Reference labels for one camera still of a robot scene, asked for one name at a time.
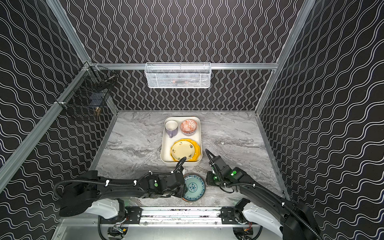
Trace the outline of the teal patterned plate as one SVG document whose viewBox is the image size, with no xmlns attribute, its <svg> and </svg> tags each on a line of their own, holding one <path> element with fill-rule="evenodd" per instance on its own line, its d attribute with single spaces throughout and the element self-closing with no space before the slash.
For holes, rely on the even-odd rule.
<svg viewBox="0 0 384 240">
<path fill-rule="evenodd" d="M 186 192 L 182 199 L 187 202 L 195 202 L 203 197 L 206 191 L 206 184 L 202 177 L 196 174 L 184 176 Z"/>
</svg>

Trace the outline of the white plastic bin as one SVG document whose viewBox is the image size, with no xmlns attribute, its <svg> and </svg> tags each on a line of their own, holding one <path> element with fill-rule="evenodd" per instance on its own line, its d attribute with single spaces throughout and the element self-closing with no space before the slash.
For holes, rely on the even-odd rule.
<svg viewBox="0 0 384 240">
<path fill-rule="evenodd" d="M 180 125 L 185 120 L 194 120 L 197 122 L 197 130 L 196 132 L 191 136 L 186 136 L 183 134 L 180 130 Z M 171 156 L 171 148 L 174 145 L 174 143 L 181 139 L 190 139 L 192 141 L 195 141 L 199 146 L 199 156 L 197 157 L 197 160 L 195 162 L 187 161 L 184 163 L 185 167 L 194 167 L 197 166 L 202 158 L 203 158 L 203 150 L 202 150 L 202 136 L 201 136 L 201 121 L 198 117 L 194 116 L 188 116 L 188 117 L 169 117 L 165 120 L 165 124 L 169 121 L 175 121 L 178 123 L 178 134 L 170 138 L 169 135 L 166 132 L 166 128 L 164 128 L 163 133 L 163 140 L 162 140 L 162 149 L 161 149 L 161 160 L 167 167 L 175 167 L 177 165 L 177 162 L 173 160 Z"/>
</svg>

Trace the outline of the yellow dotted scalloped plate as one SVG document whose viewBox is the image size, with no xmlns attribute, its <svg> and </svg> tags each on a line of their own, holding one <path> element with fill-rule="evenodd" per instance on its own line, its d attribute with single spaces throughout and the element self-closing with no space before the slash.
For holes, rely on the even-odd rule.
<svg viewBox="0 0 384 240">
<path fill-rule="evenodd" d="M 199 159 L 199 157 L 201 155 L 201 147 L 198 145 L 198 143 L 196 141 L 194 141 L 194 140 L 191 140 L 191 139 L 181 139 L 181 140 L 185 140 L 185 141 L 191 142 L 195 146 L 195 150 L 196 150 L 194 157 L 191 160 L 188 160 L 188 161 L 186 160 L 186 162 L 196 162 L 196 161 L 198 161 L 198 159 Z"/>
</svg>

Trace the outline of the cream plate with characters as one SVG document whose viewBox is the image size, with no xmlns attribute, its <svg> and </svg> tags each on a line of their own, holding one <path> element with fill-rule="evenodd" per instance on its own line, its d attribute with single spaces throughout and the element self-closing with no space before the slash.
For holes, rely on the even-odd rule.
<svg viewBox="0 0 384 240">
<path fill-rule="evenodd" d="M 188 161 L 194 157 L 195 151 L 195 146 L 191 142 L 180 140 L 172 146 L 171 156 L 176 162 L 180 161 L 182 158 L 186 158 Z"/>
</svg>

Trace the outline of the lavender mug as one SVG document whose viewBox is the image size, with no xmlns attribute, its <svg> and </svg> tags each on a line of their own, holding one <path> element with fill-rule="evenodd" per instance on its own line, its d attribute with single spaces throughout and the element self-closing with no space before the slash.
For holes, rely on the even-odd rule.
<svg viewBox="0 0 384 240">
<path fill-rule="evenodd" d="M 169 120 L 165 123 L 165 130 L 170 138 L 175 137 L 178 134 L 179 125 L 174 120 Z"/>
</svg>

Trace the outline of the red patterned bowl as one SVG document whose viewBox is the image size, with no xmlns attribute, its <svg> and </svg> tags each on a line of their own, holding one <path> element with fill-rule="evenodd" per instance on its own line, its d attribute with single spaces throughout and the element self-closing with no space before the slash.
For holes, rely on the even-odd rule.
<svg viewBox="0 0 384 240">
<path fill-rule="evenodd" d="M 180 125 L 181 131 L 184 131 L 184 132 L 192 132 L 194 130 L 197 130 L 197 127 L 198 127 L 198 124 L 193 119 L 186 119 Z"/>
</svg>

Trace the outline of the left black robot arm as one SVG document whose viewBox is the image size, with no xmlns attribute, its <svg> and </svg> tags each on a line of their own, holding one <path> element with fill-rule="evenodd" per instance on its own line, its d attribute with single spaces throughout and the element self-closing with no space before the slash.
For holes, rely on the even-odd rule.
<svg viewBox="0 0 384 240">
<path fill-rule="evenodd" d="M 54 195 L 59 198 L 60 217 L 83 213 L 97 215 L 111 223 L 126 220 L 124 198 L 182 198 L 186 192 L 183 157 L 176 168 L 167 173 L 149 171 L 138 179 L 118 180 L 101 177 L 98 171 L 88 171 L 75 179 L 56 183 Z"/>
</svg>

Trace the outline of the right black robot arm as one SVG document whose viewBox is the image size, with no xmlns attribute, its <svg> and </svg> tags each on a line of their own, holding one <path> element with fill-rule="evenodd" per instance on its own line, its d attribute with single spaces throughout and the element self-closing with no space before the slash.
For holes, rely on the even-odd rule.
<svg viewBox="0 0 384 240">
<path fill-rule="evenodd" d="M 221 156 L 205 150 L 212 168 L 207 184 L 228 194 L 244 196 L 234 207 L 238 222 L 251 222 L 275 233 L 283 240 L 320 240 L 320 228 L 312 210 L 305 204 L 278 196 L 240 168 L 230 168 Z"/>
</svg>

